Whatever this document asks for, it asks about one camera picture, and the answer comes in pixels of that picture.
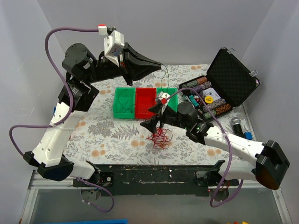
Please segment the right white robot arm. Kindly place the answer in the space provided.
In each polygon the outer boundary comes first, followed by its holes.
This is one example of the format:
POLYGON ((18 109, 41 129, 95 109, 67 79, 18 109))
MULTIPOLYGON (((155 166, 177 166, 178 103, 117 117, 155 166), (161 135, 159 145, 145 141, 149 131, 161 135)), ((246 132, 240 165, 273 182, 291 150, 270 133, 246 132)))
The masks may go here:
POLYGON ((159 103, 150 108, 154 115, 141 126, 155 133, 157 124, 168 124, 186 130, 193 142, 215 147, 246 161, 244 166, 220 160, 211 170, 198 176, 196 182, 202 186, 222 185, 231 180, 252 180, 277 190, 290 166, 280 145, 269 140, 266 143, 247 140, 234 134, 225 135, 220 128, 198 118, 196 109, 189 102, 178 105, 177 111, 159 103))

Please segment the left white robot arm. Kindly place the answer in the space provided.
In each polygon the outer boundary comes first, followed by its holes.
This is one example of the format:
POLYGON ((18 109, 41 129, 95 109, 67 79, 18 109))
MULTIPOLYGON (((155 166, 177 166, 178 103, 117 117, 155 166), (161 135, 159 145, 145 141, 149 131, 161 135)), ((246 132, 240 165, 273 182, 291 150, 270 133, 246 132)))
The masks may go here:
POLYGON ((67 71, 67 84, 58 96, 56 110, 44 136, 37 147, 26 152, 24 160, 37 167, 45 179, 62 181, 67 177, 82 178, 90 187, 99 183, 96 167, 88 161, 68 159, 64 147, 78 122, 90 109, 99 93, 92 84, 116 77, 123 77, 127 85, 160 70, 161 63, 136 52, 128 43, 119 55, 120 66, 113 64, 103 53, 95 58, 89 49, 81 44, 71 45, 64 56, 62 67, 67 71))

